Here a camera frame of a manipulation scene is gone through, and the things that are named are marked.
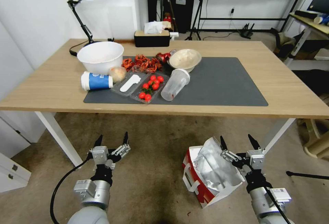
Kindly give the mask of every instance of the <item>wooden table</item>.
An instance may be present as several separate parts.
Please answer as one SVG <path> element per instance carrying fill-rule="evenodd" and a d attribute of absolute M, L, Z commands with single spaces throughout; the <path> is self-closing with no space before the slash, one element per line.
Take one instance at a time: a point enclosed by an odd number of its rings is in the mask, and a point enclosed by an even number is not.
<path fill-rule="evenodd" d="M 304 42 L 306 41 L 306 39 L 308 38 L 308 36 L 311 32 L 315 32 L 318 35 L 320 35 L 320 36 L 322 36 L 326 39 L 329 38 L 329 26 L 326 26 L 324 24 L 316 24 L 316 23 L 313 22 L 312 19 L 295 15 L 295 13 L 293 13 L 293 12 L 289 13 L 289 15 L 291 17 L 293 17 L 294 19 L 296 19 L 296 21 L 298 21 L 299 23 L 306 26 L 306 28 L 304 30 L 304 34 L 301 36 L 301 38 L 299 39 L 299 41 L 295 45 L 295 47 L 292 50 L 291 54 L 284 61 L 286 66 L 289 66 L 291 64 L 291 62 L 294 60 L 296 54 L 298 53 L 298 51 L 300 50 L 300 48 L 302 47 L 302 45 L 304 44 Z"/>
<path fill-rule="evenodd" d="M 50 112 L 125 113 L 285 118 L 265 138 L 267 151 L 295 118 L 329 118 L 326 106 L 262 42 L 171 41 L 169 47 L 136 48 L 122 44 L 124 55 L 155 55 L 172 49 L 193 48 L 203 57 L 237 57 L 268 102 L 257 106 L 185 106 L 84 103 L 80 76 L 83 65 L 69 48 L 83 40 L 71 39 L 19 87 L 0 102 L 1 110 L 35 111 L 71 161 L 81 158 Z"/>

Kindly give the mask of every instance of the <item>tripod stand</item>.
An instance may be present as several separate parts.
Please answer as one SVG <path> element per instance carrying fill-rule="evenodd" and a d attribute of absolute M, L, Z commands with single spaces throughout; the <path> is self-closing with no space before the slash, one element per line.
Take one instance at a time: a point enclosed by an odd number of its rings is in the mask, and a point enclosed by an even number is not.
<path fill-rule="evenodd" d="M 193 26 L 191 28 L 190 36 L 188 36 L 185 40 L 193 40 L 192 39 L 193 32 L 195 32 L 196 35 L 198 36 L 199 40 L 201 40 L 201 37 L 199 35 L 199 25 L 200 25 L 200 17 L 201 17 L 202 3 L 203 3 L 203 0 L 199 0 L 198 9 L 197 9 L 196 14 L 195 14 L 195 18 L 194 18 L 194 21 L 193 21 Z M 199 22 L 198 22 L 198 28 L 196 29 L 194 26 L 195 26 L 196 19 L 197 19 L 198 15 L 199 15 Z"/>

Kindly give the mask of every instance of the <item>gray desk mat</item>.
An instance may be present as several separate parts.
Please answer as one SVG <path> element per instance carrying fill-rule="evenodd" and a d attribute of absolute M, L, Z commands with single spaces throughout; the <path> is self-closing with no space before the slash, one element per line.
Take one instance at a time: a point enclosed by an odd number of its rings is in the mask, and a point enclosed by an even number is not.
<path fill-rule="evenodd" d="M 164 67 L 170 75 L 173 69 Z M 89 91 L 85 103 L 142 104 L 110 89 Z M 162 105 L 268 106 L 267 101 L 237 58 L 206 58 L 191 72 L 191 80 L 173 101 L 160 94 L 150 103 Z"/>

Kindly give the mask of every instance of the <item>white plastic bowl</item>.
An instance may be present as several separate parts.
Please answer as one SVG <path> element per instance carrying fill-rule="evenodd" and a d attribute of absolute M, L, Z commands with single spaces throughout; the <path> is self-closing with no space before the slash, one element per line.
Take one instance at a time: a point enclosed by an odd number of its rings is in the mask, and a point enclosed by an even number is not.
<path fill-rule="evenodd" d="M 184 69 L 191 72 L 200 63 L 201 54 L 193 49 L 182 49 L 175 52 L 169 59 L 169 64 L 176 69 Z"/>
<path fill-rule="evenodd" d="M 113 67 L 122 65 L 123 46 L 115 42 L 96 42 L 78 52 L 78 60 L 87 71 L 108 75 Z"/>

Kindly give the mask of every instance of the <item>tissue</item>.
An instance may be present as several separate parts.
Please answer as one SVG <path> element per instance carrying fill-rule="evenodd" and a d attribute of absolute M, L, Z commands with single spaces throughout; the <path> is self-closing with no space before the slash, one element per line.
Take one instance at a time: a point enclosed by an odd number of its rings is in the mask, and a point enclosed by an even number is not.
<path fill-rule="evenodd" d="M 160 34 L 165 28 L 162 22 L 149 22 L 144 25 L 144 34 Z"/>

